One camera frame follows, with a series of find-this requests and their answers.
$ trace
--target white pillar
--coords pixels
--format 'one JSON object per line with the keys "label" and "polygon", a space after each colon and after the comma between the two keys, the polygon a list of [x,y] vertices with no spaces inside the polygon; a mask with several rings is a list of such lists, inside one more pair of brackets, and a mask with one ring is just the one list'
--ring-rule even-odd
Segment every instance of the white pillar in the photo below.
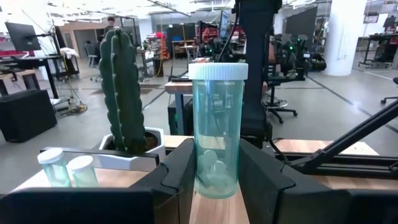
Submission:
{"label": "white pillar", "polygon": [[325,45],[326,75],[345,76],[352,70],[356,44],[363,31],[366,0],[333,0]]}
{"label": "white pillar", "polygon": [[142,44],[143,41],[146,40],[147,35],[154,33],[152,30],[151,16],[146,16],[144,19],[139,19],[138,24],[139,24],[139,35],[140,35],[141,44]]}
{"label": "white pillar", "polygon": [[282,34],[284,28],[285,17],[282,13],[282,10],[279,10],[278,14],[275,14],[274,17],[274,34]]}

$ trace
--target black chair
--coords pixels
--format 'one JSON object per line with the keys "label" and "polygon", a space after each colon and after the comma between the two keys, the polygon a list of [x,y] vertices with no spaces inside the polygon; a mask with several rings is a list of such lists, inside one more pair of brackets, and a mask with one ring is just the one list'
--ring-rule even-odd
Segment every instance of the black chair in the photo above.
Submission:
{"label": "black chair", "polygon": [[280,86],[280,84],[282,83],[303,80],[303,76],[299,75],[298,78],[290,78],[275,75],[276,65],[278,63],[280,64],[284,58],[283,56],[278,54],[278,52],[282,53],[282,51],[278,51],[280,50],[280,44],[278,43],[278,41],[275,41],[272,45],[270,44],[269,47],[270,49],[267,49],[269,51],[268,68],[264,69],[263,79],[265,82],[267,82],[268,90],[271,90],[271,94],[269,100],[264,102],[264,105],[269,112],[271,112],[273,115],[275,115],[275,117],[278,118],[279,123],[283,124],[284,120],[278,112],[290,112],[293,113],[293,116],[297,116],[298,114],[295,110],[283,108],[284,106],[282,105],[282,103],[286,103],[286,101],[277,100],[275,98],[275,87]]}
{"label": "black chair", "polygon": [[[392,79],[392,81],[398,85],[398,77],[395,77],[394,79]],[[382,104],[386,104],[387,100],[398,100],[398,96],[390,96],[390,97],[385,97],[384,99],[382,99],[380,102]]]}
{"label": "black chair", "polygon": [[290,112],[293,113],[293,116],[297,116],[297,111],[296,110],[292,110],[292,109],[285,109],[283,107],[281,107],[281,104],[284,103],[284,100],[275,100],[275,87],[276,86],[280,86],[282,82],[279,81],[274,81],[271,80],[269,78],[268,81],[268,89],[271,88],[271,95],[269,98],[269,101],[267,101],[265,103],[266,108],[268,109],[269,112],[271,112],[273,115],[275,115],[275,117],[278,118],[279,123],[283,124],[284,120],[282,119],[282,117],[279,115],[278,112]]}

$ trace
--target computer monitor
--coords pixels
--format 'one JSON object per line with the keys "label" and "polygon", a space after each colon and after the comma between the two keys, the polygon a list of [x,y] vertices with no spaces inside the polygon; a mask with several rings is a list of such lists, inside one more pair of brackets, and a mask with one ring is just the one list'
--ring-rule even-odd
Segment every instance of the computer monitor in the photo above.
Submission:
{"label": "computer monitor", "polygon": [[5,24],[16,51],[23,52],[42,49],[32,25],[11,22],[5,22]]}
{"label": "computer monitor", "polygon": [[222,39],[227,38],[228,16],[228,13],[221,11],[219,37]]}

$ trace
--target wooden table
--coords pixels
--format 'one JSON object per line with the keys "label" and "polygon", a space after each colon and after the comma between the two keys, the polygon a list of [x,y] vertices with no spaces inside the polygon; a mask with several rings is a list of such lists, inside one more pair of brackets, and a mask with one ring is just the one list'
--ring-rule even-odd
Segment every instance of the wooden table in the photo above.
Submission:
{"label": "wooden table", "polygon": [[[267,83],[262,84],[262,91],[267,91]],[[178,134],[183,136],[185,125],[183,122],[184,95],[192,94],[192,82],[168,82],[164,85],[164,89],[168,94],[175,96],[175,109],[177,112]]]}
{"label": "wooden table", "polygon": [[173,40],[172,41],[173,60],[175,60],[175,54],[184,53],[183,47],[185,45],[194,45],[194,44],[195,40]]}
{"label": "wooden table", "polygon": [[[186,138],[189,137],[166,136],[165,146],[176,147]],[[277,146],[283,152],[314,152],[330,143],[331,141],[281,140],[277,142]],[[364,142],[357,142],[342,153],[377,155],[377,153]],[[146,174],[146,172],[139,171],[96,169],[98,182],[102,187],[128,187]],[[398,190],[398,180],[330,176],[313,177],[333,189]],[[14,190],[26,189],[29,187],[50,187],[44,171],[38,172]],[[234,196],[224,200],[205,198],[194,192],[190,223],[248,224],[248,215],[246,213],[241,191],[239,190]]]}

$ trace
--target cable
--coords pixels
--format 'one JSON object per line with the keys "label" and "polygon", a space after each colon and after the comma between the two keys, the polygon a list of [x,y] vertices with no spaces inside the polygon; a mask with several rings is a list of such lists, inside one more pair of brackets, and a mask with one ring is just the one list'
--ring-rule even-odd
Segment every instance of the cable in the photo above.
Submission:
{"label": "cable", "polygon": [[235,27],[236,24],[238,23],[238,15],[235,16],[235,22],[234,22],[234,26],[232,26],[232,30],[231,33],[229,34],[228,40],[225,42],[223,49],[221,50],[220,55],[217,58],[216,62],[220,62],[223,54],[225,53],[226,48],[229,46],[229,43],[231,42],[232,36],[234,35],[234,31],[235,31]]}
{"label": "cable", "polygon": [[[43,33],[47,34],[48,31],[45,30],[45,29],[43,29],[41,26],[39,26],[39,24],[38,24],[36,21],[34,21],[34,20],[28,15],[28,13],[25,12],[25,10],[21,9],[21,11],[22,11],[22,12],[25,14],[25,16],[28,17],[39,29],[41,29],[41,30],[43,31]],[[55,52],[56,52],[57,50],[54,49],[55,42],[52,40],[52,38],[50,38],[50,37],[44,37],[44,38],[48,38],[48,40],[52,43],[51,47],[52,47],[53,50],[55,50]],[[46,46],[44,43],[42,43],[42,41],[39,39],[39,37],[38,37],[37,39],[39,40],[39,42],[40,42],[41,44],[43,44],[44,46]]]}
{"label": "cable", "polygon": [[88,109],[88,106],[81,102],[79,96],[77,95],[76,91],[72,88],[72,86],[68,80],[66,80],[64,83],[66,83],[69,86],[69,90],[72,95],[68,99],[69,107],[68,107],[67,111],[62,113],[58,117],[70,116],[70,115],[81,114],[81,113],[86,112]]}
{"label": "cable", "polygon": [[269,144],[271,145],[271,147],[274,148],[274,150],[275,150],[276,152],[279,153],[279,155],[282,157],[282,159],[284,160],[284,162],[285,162],[286,164],[289,163],[289,160],[288,160],[288,158],[286,157],[286,155],[285,155],[281,150],[279,150],[279,148],[275,145],[274,139],[270,139],[270,140],[269,140]]}
{"label": "cable", "polygon": [[50,55],[49,54],[50,50],[49,50],[49,47],[47,46],[47,44],[44,43],[43,40],[40,40],[39,38],[37,40],[39,41],[39,44],[41,45],[41,48],[42,48],[42,51],[44,52],[44,55]]}
{"label": "cable", "polygon": [[277,142],[279,142],[280,140],[285,140],[285,138],[274,138],[274,139],[272,139],[272,141],[273,141],[274,143],[277,143]]}

